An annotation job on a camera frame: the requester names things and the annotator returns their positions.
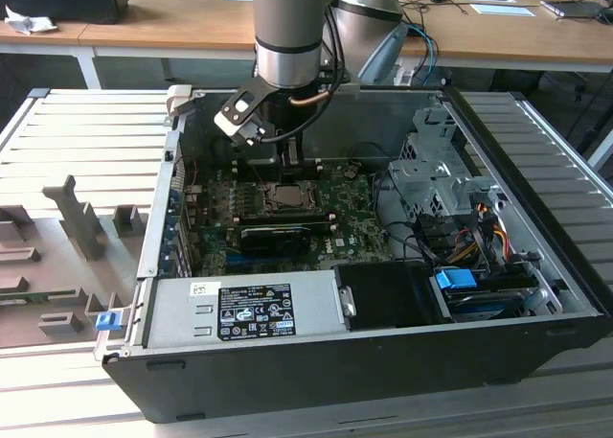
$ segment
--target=blue cable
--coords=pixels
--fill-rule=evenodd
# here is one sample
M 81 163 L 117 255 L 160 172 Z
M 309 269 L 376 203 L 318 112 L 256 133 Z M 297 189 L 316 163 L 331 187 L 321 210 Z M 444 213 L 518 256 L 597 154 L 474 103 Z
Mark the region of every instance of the blue cable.
M 428 82 L 428 79 L 430 78 L 430 74 L 432 74 L 432 69 L 434 69 L 434 64 L 435 64 L 435 59 L 434 59 L 434 46 L 432 45 L 432 40 L 430 39 L 429 36 L 427 36 L 420 28 L 418 28 L 417 26 L 414 25 L 410 25 L 410 27 L 419 35 L 421 35 L 423 37 L 423 39 L 426 41 L 426 43 L 428 44 L 428 48 L 430 50 L 430 67 L 428 68 L 428 73 L 426 74 L 426 76 L 423 78 L 423 83 L 421 84 L 421 86 L 426 85 L 426 83 Z

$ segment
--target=black plastic cover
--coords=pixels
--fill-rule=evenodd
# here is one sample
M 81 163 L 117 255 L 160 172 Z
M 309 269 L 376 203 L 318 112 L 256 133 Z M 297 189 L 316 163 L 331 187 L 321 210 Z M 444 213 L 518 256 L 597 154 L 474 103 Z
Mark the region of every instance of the black plastic cover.
M 406 328 L 443 323 L 430 284 L 430 269 L 423 263 L 346 264 L 335 269 L 336 285 L 350 288 L 356 315 L 352 331 Z

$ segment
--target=white paper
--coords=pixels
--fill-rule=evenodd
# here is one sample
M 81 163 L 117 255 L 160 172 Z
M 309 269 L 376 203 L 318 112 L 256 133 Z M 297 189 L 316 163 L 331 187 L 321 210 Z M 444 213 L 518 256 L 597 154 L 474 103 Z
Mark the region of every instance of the white paper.
M 31 33 L 44 33 L 54 31 L 57 26 L 51 22 L 51 19 L 45 16 L 37 16 L 30 18 L 23 14 L 13 12 L 9 7 L 5 7 L 7 17 L 4 22 L 21 34 L 30 35 Z
M 503 14 L 505 16 L 534 16 L 530 10 L 524 7 L 511 7 L 509 5 L 485 5 L 470 4 L 473 10 L 479 14 Z

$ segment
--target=aluminum profile table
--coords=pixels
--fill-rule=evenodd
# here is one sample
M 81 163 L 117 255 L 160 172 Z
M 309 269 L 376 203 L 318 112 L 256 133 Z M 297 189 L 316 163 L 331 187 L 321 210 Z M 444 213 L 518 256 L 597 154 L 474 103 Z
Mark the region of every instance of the aluminum profile table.
M 464 96 L 602 279 L 613 285 L 611 187 L 528 101 L 510 93 Z M 474 161 L 487 171 L 481 159 Z
M 51 90 L 31 95 L 0 134 L 2 205 L 57 217 L 41 188 L 72 174 L 98 216 L 134 204 L 147 213 L 170 129 L 165 90 Z

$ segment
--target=label sticker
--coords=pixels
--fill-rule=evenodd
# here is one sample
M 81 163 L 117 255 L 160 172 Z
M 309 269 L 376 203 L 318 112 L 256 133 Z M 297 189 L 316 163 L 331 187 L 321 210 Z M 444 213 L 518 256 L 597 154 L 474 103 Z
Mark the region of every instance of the label sticker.
M 0 301 L 0 306 L 25 306 L 28 301 L 25 299 L 5 299 Z
M 193 282 L 190 284 L 190 296 L 216 295 L 221 282 Z
M 290 285 L 220 288 L 217 337 L 245 340 L 296 334 Z

